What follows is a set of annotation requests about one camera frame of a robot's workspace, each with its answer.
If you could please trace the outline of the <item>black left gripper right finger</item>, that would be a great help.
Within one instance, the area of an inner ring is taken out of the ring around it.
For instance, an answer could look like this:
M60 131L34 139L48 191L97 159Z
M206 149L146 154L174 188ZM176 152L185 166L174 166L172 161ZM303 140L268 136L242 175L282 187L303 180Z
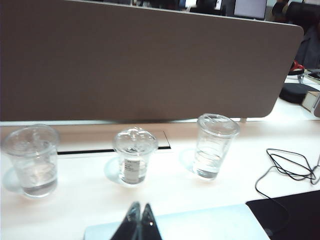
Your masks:
M162 236L149 203L144 207L139 227L140 240L162 240Z

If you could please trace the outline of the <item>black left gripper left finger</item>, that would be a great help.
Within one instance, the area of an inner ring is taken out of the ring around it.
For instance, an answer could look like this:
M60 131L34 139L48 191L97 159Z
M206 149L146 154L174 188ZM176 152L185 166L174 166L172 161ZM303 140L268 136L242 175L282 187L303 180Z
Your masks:
M128 208L122 222L112 235L111 240L135 240L141 217L141 205L134 201Z

